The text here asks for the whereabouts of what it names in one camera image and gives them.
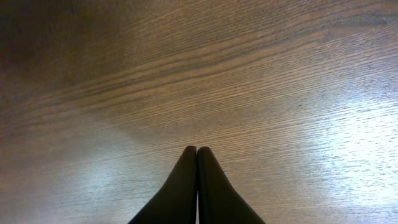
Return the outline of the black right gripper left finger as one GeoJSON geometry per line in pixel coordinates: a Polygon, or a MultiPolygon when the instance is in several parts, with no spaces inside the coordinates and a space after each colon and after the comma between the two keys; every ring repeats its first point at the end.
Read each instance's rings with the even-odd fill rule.
{"type": "Polygon", "coordinates": [[[188,146],[159,191],[129,224],[190,224],[197,215],[197,149],[188,146]]]}

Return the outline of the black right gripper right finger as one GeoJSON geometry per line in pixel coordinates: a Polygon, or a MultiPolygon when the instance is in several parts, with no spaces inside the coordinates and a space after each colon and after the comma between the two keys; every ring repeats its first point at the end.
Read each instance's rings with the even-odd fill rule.
{"type": "Polygon", "coordinates": [[[209,147],[197,152],[201,224],[265,224],[235,191],[209,147]]]}

